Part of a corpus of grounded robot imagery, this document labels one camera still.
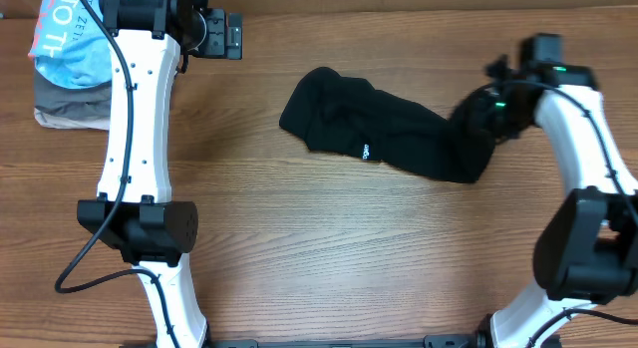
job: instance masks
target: wooden table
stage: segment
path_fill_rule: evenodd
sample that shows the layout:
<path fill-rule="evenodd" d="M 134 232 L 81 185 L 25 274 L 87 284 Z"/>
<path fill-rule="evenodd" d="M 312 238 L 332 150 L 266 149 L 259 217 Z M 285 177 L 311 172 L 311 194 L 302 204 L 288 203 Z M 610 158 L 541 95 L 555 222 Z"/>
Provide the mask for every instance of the wooden table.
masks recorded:
<path fill-rule="evenodd" d="M 138 279 L 59 295 L 88 239 L 107 135 L 33 119 L 35 22 L 0 21 L 0 347 L 113 347 L 154 340 Z M 330 66 L 441 115 L 482 68 L 539 31 L 594 69 L 627 165 L 638 169 L 638 9 L 259 16 L 245 59 L 195 60 L 172 99 L 174 198 L 200 214 L 192 275 L 217 339 L 418 338 L 472 331 L 531 279 L 533 245 L 562 202 L 539 129 L 499 147 L 477 184 L 310 154 L 278 127 L 297 82 Z M 126 268 L 98 244 L 69 284 Z M 619 298 L 602 310 L 638 316 Z M 569 347 L 627 347 L 638 329 L 579 317 Z"/>

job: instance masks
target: black cloth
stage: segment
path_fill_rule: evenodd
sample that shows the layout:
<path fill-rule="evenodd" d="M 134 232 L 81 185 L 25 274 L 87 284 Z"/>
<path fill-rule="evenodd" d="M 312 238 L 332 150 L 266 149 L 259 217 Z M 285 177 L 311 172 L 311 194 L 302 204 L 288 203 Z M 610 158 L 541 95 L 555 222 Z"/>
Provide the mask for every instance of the black cloth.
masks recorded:
<path fill-rule="evenodd" d="M 487 166 L 494 139 L 470 136 L 462 125 L 329 68 L 315 69 L 299 82 L 279 120 L 312 152 L 383 161 L 429 178 L 470 183 Z"/>

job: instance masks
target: clothing tag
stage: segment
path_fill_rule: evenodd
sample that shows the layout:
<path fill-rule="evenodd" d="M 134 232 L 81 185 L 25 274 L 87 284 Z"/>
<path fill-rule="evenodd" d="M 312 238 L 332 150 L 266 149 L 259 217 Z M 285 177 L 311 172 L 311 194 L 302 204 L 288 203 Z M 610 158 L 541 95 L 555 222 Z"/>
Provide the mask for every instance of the clothing tag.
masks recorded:
<path fill-rule="evenodd" d="M 370 146 L 368 144 L 363 145 L 363 155 L 361 159 L 367 160 L 370 157 Z"/>

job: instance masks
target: black cable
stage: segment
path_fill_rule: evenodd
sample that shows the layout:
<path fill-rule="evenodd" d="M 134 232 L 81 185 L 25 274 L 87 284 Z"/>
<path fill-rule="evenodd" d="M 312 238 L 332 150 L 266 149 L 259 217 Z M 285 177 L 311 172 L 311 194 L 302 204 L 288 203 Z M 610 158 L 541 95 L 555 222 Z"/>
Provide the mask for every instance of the black cable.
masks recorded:
<path fill-rule="evenodd" d="M 554 324 L 558 323 L 561 319 L 568 318 L 569 320 L 571 320 L 572 314 L 586 314 L 586 315 L 606 319 L 615 323 L 638 326 L 638 319 L 621 318 L 615 315 L 598 312 L 598 311 L 594 311 L 590 309 L 580 309 L 580 308 L 565 309 L 559 314 L 557 314 L 555 317 L 548 320 L 545 324 L 543 324 L 540 327 L 540 329 L 538 329 L 538 331 L 536 331 L 536 333 L 534 333 L 534 335 L 531 336 L 531 338 L 529 338 L 529 342 L 527 343 L 526 348 L 533 348 L 536 345 L 536 341 L 538 341 L 540 336 L 542 336 L 549 328 L 551 328 Z"/>
<path fill-rule="evenodd" d="M 111 47 L 116 53 L 116 56 L 118 57 L 118 60 L 120 61 L 120 65 L 122 66 L 122 72 L 124 74 L 124 80 L 127 86 L 127 108 L 128 108 L 127 110 L 127 113 L 128 113 L 127 139 L 126 139 L 125 150 L 124 150 L 124 161 L 122 164 L 122 175 L 120 176 L 120 188 L 118 189 L 118 194 L 116 195 L 116 199 L 113 203 L 111 212 L 109 212 L 109 214 L 105 218 L 104 222 L 102 223 L 102 226 L 100 226 L 100 228 L 93 234 L 93 236 L 84 245 L 84 247 L 80 250 L 80 252 L 78 252 L 78 254 L 75 256 L 75 258 L 73 258 L 71 263 L 69 263 L 67 268 L 65 268 L 65 270 L 62 271 L 62 273 L 56 280 L 55 289 L 56 289 L 56 292 L 58 293 L 63 293 L 63 294 L 74 293 L 81 290 L 85 290 L 87 288 L 97 286 L 98 284 L 102 284 L 104 282 L 107 282 L 112 279 L 116 279 L 125 275 L 131 275 L 131 274 L 146 275 L 151 279 L 151 283 L 154 284 L 156 289 L 158 290 L 159 302 L 161 304 L 161 313 L 163 315 L 163 320 L 166 324 L 166 333 L 170 336 L 170 339 L 172 340 L 172 344 L 175 346 L 175 348 L 179 348 L 177 338 L 175 337 L 174 331 L 172 330 L 172 325 L 170 324 L 170 317 L 168 316 L 168 308 L 166 306 L 166 298 L 163 294 L 163 290 L 161 289 L 160 278 L 152 274 L 150 271 L 146 269 L 127 269 L 127 270 L 106 275 L 102 278 L 95 279 L 88 283 L 80 284 L 73 287 L 66 287 L 66 288 L 62 287 L 62 283 L 64 283 L 64 281 L 67 279 L 69 274 L 71 274 L 73 269 L 78 265 L 78 263 L 80 263 L 82 258 L 84 258 L 84 256 L 89 252 L 89 250 L 96 244 L 98 239 L 100 239 L 100 236 L 102 236 L 102 234 L 107 230 L 107 228 L 109 227 L 109 224 L 113 220 L 113 217 L 118 211 L 118 208 L 120 208 L 120 205 L 122 204 L 122 199 L 124 198 L 124 193 L 127 187 L 127 183 L 129 182 L 129 165 L 131 161 L 131 147 L 133 144 L 133 112 L 134 112 L 133 90 L 134 90 L 134 87 L 133 87 L 133 82 L 131 80 L 131 73 L 129 72 L 129 67 L 127 66 L 127 61 L 124 58 L 122 51 L 120 50 L 120 46 L 115 41 L 115 39 L 113 39 L 113 37 L 109 34 L 109 31 L 104 26 L 104 23 L 102 22 L 102 20 L 100 20 L 100 17 L 98 17 L 98 15 L 93 10 L 89 2 L 87 0 L 80 0 L 80 1 L 82 2 L 82 5 L 84 5 L 85 9 L 87 10 L 91 18 L 96 22 L 96 24 L 98 25 L 102 33 L 105 35 L 105 37 L 109 41 L 109 44 L 111 44 Z"/>
<path fill-rule="evenodd" d="M 570 102 L 571 104 L 573 104 L 576 108 L 578 108 L 581 112 L 582 115 L 587 118 L 587 120 L 589 121 L 589 123 L 591 124 L 591 127 L 594 130 L 594 133 L 596 134 L 596 138 L 598 139 L 598 144 L 600 146 L 600 150 L 602 151 L 602 155 L 605 159 L 605 165 L 607 166 L 607 169 L 609 171 L 609 178 L 611 178 L 611 180 L 614 183 L 614 186 L 616 188 L 616 190 L 618 191 L 618 194 L 620 194 L 620 196 L 622 197 L 625 205 L 627 206 L 627 209 L 629 210 L 629 214 L 631 215 L 632 220 L 634 221 L 634 224 L 638 227 L 638 213 L 636 213 L 636 209 L 634 208 L 633 204 L 631 203 L 631 201 L 629 200 L 629 196 L 625 193 L 624 189 L 622 188 L 622 186 L 620 185 L 620 182 L 618 181 L 618 176 L 617 176 L 617 171 L 613 168 L 612 164 L 611 164 L 611 158 L 609 157 L 609 153 L 607 152 L 607 148 L 605 147 L 605 142 L 602 138 L 602 133 L 600 132 L 600 128 L 598 127 L 598 125 L 596 124 L 596 122 L 594 121 L 594 119 L 591 116 L 591 111 L 589 111 L 587 108 L 585 108 L 581 103 L 579 103 L 576 99 L 574 99 L 572 96 L 570 96 L 569 94 L 554 88 L 550 85 L 547 84 L 543 84 L 543 83 L 537 83 L 537 82 L 533 82 L 533 81 L 529 81 L 529 80 L 508 80 L 508 81 L 503 81 L 503 82 L 498 82 L 498 83 L 490 83 L 490 84 L 486 84 L 481 86 L 480 88 L 474 90 L 471 93 L 471 96 L 487 90 L 487 89 L 491 89 L 491 88 L 497 88 L 497 87 L 508 87 L 511 85 L 531 85 L 531 86 L 535 86 L 538 88 L 542 88 L 544 90 L 549 90 L 552 93 L 556 93 L 557 95 L 561 96 L 562 98 L 564 98 L 565 100 L 567 100 L 568 102 Z M 550 319 L 549 321 L 547 321 L 545 324 L 543 324 L 535 333 L 534 335 L 532 335 L 529 338 L 529 343 L 527 344 L 527 348 L 533 348 L 536 345 L 536 341 L 548 330 L 550 329 L 554 324 L 556 324 L 557 322 L 559 322 L 561 319 L 567 317 L 569 319 L 570 316 L 572 314 L 586 314 L 586 315 L 590 315 L 590 316 L 594 316 L 594 317 L 598 317 L 598 318 L 603 318 L 606 320 L 610 320 L 612 322 L 616 322 L 616 323 L 620 323 L 620 324 L 626 324 L 626 325 L 633 325 L 633 326 L 638 326 L 638 319 L 627 319 L 627 318 L 621 318 L 621 317 L 617 317 L 611 314 L 607 314 L 607 313 L 602 313 L 602 312 L 598 312 L 598 311 L 594 311 L 594 310 L 590 310 L 590 309 L 580 309 L 580 308 L 571 308 L 571 309 L 566 309 L 564 311 L 562 311 L 560 314 L 556 315 L 555 317 L 553 317 L 552 319 Z"/>

